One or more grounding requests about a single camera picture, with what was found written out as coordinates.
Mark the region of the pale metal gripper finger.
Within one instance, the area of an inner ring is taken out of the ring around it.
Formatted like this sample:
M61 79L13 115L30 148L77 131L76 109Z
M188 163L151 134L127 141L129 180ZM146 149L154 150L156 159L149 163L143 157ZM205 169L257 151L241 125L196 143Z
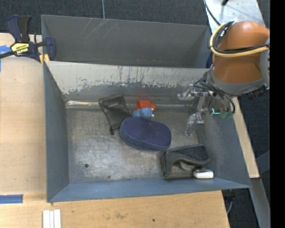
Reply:
M181 101L190 101L194 99L194 87L189 84L180 93L177 93L177 98Z
M191 136L195 130L197 130L203 125L204 125L204 120L201 114L191 114L188 117L186 130L184 133L186 136Z

